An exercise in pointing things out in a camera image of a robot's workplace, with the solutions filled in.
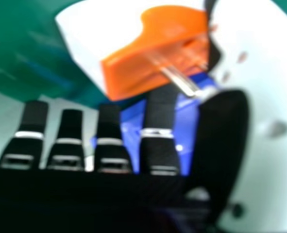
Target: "green background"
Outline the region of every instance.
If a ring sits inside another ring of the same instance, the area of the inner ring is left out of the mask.
[[[0,1],[0,92],[19,101],[40,95],[89,107],[107,101],[72,62],[54,17],[77,0]],[[287,0],[275,0],[287,13]]]

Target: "orange object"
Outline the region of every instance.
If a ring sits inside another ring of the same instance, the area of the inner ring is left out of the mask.
[[[161,67],[174,65],[185,75],[207,67],[205,12],[184,6],[158,6],[145,11],[141,19],[142,34],[102,60],[111,100],[129,98],[169,83],[160,72]]]

